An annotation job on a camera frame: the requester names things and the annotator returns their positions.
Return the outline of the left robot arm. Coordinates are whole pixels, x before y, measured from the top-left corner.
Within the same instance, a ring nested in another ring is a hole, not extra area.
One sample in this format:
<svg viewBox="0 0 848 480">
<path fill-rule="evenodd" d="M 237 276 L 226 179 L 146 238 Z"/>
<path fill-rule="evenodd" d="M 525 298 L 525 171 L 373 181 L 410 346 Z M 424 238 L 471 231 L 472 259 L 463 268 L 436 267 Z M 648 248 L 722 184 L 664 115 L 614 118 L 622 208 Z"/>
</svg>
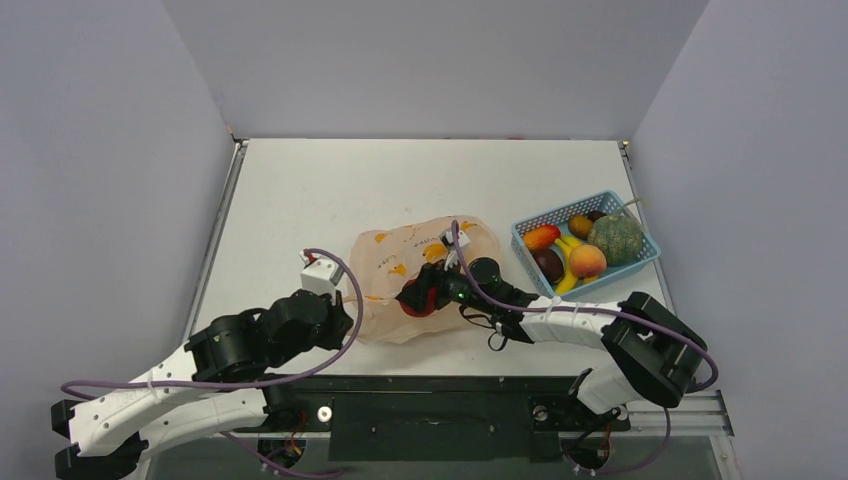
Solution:
<svg viewBox="0 0 848 480">
<path fill-rule="evenodd" d="M 268 308 L 213 320 L 128 382 L 72 380 L 51 407 L 70 444 L 59 479 L 123 479 L 157 453 L 202 436 L 268 424 L 291 427 L 298 402 L 285 385 L 332 365 L 356 338 L 340 292 L 300 289 Z"/>
</svg>

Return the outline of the peach coloured fake peach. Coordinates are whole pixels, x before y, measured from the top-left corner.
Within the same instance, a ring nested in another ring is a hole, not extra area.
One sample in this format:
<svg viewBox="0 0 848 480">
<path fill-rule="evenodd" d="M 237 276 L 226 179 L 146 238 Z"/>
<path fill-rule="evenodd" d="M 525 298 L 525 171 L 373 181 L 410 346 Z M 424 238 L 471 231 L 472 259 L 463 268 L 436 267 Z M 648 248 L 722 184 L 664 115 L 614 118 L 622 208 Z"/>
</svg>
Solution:
<svg viewBox="0 0 848 480">
<path fill-rule="evenodd" d="M 607 269 L 604 253 L 589 244 L 574 247 L 568 262 L 572 273 L 579 278 L 600 276 Z"/>
</svg>

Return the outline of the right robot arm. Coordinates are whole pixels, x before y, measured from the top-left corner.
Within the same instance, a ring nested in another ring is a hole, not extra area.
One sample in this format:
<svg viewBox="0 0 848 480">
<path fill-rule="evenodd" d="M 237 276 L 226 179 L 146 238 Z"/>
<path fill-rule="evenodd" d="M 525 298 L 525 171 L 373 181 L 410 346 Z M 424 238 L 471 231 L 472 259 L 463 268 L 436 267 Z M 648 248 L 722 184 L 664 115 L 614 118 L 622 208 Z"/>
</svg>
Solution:
<svg viewBox="0 0 848 480">
<path fill-rule="evenodd" d="M 409 316 L 427 317 L 454 304 L 481 313 L 507 341 L 607 353 L 610 363 L 583 372 L 563 402 L 566 418 L 578 427 L 635 400 L 675 408 L 685 394 L 702 390 L 695 380 L 701 364 L 715 364 L 706 343 L 644 292 L 613 303 L 565 302 L 514 287 L 488 257 L 451 268 L 442 261 L 427 263 L 396 299 Z"/>
</svg>

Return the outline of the orange red fake mango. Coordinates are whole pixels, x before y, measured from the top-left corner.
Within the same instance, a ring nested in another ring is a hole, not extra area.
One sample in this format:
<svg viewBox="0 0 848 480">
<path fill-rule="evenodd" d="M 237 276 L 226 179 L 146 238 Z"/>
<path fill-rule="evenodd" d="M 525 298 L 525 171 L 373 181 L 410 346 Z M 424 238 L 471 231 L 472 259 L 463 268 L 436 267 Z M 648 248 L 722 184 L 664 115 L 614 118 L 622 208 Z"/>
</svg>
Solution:
<svg viewBox="0 0 848 480">
<path fill-rule="evenodd" d="M 540 225 L 521 236 L 524 246 L 530 252 L 548 249 L 561 236 L 561 230 L 552 224 Z"/>
</svg>

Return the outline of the bright red fake apple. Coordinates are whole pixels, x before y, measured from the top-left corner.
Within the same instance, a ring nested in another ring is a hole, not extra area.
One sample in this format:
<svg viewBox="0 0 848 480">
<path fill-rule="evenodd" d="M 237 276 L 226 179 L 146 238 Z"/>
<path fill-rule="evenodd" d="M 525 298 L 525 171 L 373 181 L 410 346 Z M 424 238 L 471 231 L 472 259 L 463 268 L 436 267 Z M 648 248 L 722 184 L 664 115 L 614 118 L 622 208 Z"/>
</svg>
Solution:
<svg viewBox="0 0 848 480">
<path fill-rule="evenodd" d="M 438 285 L 432 280 L 407 281 L 395 300 L 401 310 L 413 318 L 424 318 L 436 311 Z"/>
</svg>

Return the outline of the dark red fake apple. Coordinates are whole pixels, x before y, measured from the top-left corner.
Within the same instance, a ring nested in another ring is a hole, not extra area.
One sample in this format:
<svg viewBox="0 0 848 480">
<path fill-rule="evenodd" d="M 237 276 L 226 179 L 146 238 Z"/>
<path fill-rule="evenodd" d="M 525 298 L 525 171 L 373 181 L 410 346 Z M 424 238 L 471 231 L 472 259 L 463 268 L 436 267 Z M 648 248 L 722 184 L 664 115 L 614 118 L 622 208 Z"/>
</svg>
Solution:
<svg viewBox="0 0 848 480">
<path fill-rule="evenodd" d="M 532 252 L 533 260 L 546 281 L 557 285 L 565 277 L 562 258 L 552 249 L 540 249 Z"/>
</svg>

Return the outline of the yellow fake banana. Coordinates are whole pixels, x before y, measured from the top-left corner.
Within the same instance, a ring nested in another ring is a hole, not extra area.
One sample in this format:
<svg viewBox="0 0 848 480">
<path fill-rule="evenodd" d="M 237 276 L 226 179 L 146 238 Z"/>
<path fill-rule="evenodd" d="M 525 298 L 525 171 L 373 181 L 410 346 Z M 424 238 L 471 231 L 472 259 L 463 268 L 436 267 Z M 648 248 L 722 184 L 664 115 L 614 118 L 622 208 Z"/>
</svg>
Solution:
<svg viewBox="0 0 848 480">
<path fill-rule="evenodd" d="M 556 295 L 561 296 L 582 285 L 593 283 L 599 278 L 599 275 L 590 277 L 578 277 L 571 270 L 566 270 L 563 278 L 555 286 L 554 292 Z"/>
<path fill-rule="evenodd" d="M 581 240 L 570 235 L 563 235 L 555 240 L 555 245 L 563 252 L 565 260 L 569 260 L 573 250 L 582 244 Z"/>
</svg>

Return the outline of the orange plastic bag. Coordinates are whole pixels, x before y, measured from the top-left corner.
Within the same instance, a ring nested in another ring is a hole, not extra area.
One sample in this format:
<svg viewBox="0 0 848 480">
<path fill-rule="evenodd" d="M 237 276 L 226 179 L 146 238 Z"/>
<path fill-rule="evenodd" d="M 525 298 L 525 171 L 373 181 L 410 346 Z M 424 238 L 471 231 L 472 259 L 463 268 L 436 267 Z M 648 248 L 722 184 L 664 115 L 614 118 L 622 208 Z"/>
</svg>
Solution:
<svg viewBox="0 0 848 480">
<path fill-rule="evenodd" d="M 460 230 L 470 238 L 471 245 L 465 251 L 467 261 L 478 257 L 502 260 L 502 248 L 495 233 L 481 219 L 470 215 L 438 217 L 358 235 L 348 261 L 365 295 L 358 341 L 402 344 L 421 335 L 466 327 L 455 304 L 425 317 L 414 317 L 396 300 L 424 264 L 446 259 L 448 249 L 440 236 L 453 221 L 457 221 Z"/>
</svg>

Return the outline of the green netted fake melon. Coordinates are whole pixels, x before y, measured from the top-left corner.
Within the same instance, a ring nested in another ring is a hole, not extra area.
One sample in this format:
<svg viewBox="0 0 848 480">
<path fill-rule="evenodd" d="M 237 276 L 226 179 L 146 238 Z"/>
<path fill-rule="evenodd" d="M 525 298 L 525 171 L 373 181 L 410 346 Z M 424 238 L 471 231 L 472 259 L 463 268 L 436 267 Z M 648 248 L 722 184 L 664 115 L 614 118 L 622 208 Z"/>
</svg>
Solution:
<svg viewBox="0 0 848 480">
<path fill-rule="evenodd" d="M 593 223 L 587 241 L 603 253 L 608 266 L 618 267 L 639 256 L 643 230 L 640 223 L 628 215 L 606 215 Z"/>
</svg>

